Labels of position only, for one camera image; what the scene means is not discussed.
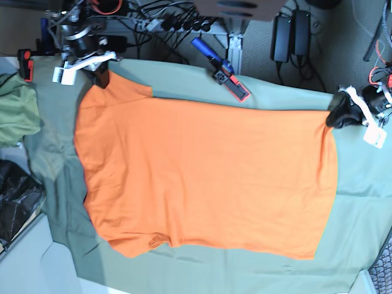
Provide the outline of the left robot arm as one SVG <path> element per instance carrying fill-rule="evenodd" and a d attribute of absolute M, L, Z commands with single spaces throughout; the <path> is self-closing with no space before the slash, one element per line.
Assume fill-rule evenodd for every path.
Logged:
<path fill-rule="evenodd" d="M 381 66 L 374 65 L 367 76 L 368 85 L 361 90 L 354 86 L 340 86 L 334 95 L 326 125 L 335 129 L 347 126 L 364 126 L 363 140 L 382 149 L 387 138 L 384 127 L 391 120 L 391 59 L 385 59 L 380 51 L 380 36 L 383 34 L 387 45 L 391 45 L 391 29 L 388 17 L 391 16 L 391 1 L 383 3 L 382 14 L 363 56 L 368 61 L 371 53 L 377 55 Z"/>

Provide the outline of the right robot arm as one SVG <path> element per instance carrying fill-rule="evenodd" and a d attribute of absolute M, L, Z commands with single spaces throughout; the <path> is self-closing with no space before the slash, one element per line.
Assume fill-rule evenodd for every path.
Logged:
<path fill-rule="evenodd" d="M 94 85 L 106 88 L 108 62 L 117 61 L 126 51 L 127 38 L 105 35 L 106 16 L 94 10 L 90 1 L 63 1 L 62 8 L 61 12 L 48 12 L 47 31 L 62 59 L 52 81 L 72 86 L 82 71 Z"/>

